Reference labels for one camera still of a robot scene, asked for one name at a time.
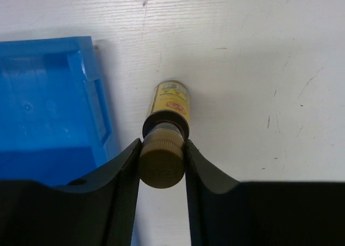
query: blue tray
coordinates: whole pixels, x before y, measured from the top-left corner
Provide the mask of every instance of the blue tray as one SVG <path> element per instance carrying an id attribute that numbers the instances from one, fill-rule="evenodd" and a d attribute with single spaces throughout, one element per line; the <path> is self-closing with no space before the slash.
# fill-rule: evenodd
<path id="1" fill-rule="evenodd" d="M 0 43 L 0 178 L 66 184 L 114 158 L 90 37 Z"/>

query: white table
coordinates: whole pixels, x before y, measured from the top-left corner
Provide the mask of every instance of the white table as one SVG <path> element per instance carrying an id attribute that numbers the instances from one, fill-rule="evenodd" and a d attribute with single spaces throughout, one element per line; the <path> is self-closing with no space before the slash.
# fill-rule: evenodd
<path id="1" fill-rule="evenodd" d="M 191 139 L 239 180 L 344 180 L 345 0 L 0 0 L 0 40 L 92 35 L 121 146 L 165 79 Z M 142 245 L 190 245 L 185 183 L 141 184 Z"/>

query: bottle label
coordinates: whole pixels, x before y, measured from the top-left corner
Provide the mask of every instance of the bottle label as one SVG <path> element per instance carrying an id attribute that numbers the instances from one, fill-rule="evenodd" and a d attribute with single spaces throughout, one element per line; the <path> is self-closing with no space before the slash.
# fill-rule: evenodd
<path id="1" fill-rule="evenodd" d="M 190 99 L 187 89 L 179 82 L 166 81 L 155 88 L 147 117 L 161 110 L 170 110 L 180 114 L 189 124 Z"/>

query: gold bottle cap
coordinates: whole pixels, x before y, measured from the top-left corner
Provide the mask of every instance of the gold bottle cap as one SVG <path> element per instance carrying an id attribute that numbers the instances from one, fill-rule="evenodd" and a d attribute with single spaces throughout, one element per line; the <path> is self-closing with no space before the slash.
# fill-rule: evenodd
<path id="1" fill-rule="evenodd" d="M 139 157 L 141 180 L 154 188 L 177 184 L 184 175 L 183 147 L 181 133 L 166 128 L 151 131 L 143 141 Z"/>

